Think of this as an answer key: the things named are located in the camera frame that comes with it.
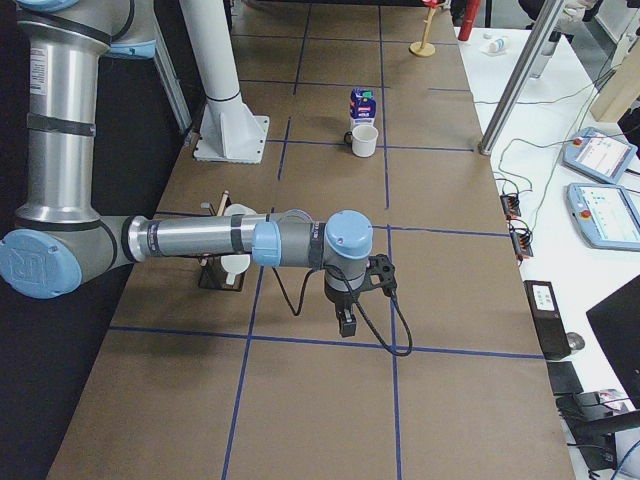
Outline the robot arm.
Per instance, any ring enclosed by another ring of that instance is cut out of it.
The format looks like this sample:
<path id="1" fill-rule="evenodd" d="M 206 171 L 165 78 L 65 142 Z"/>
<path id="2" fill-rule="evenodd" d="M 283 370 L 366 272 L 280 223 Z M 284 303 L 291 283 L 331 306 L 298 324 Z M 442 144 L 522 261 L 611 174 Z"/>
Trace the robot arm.
<path id="1" fill-rule="evenodd" d="M 98 63 L 150 58 L 150 1 L 21 1 L 30 40 L 28 196 L 1 242 L 1 275 L 16 291 L 55 298 L 119 266 L 152 257 L 220 258 L 229 281 L 250 263 L 323 271 L 339 331 L 352 336 L 371 288 L 373 230 L 344 210 L 326 222 L 304 211 L 258 214 L 223 202 L 207 217 L 101 216 L 91 204 Z"/>

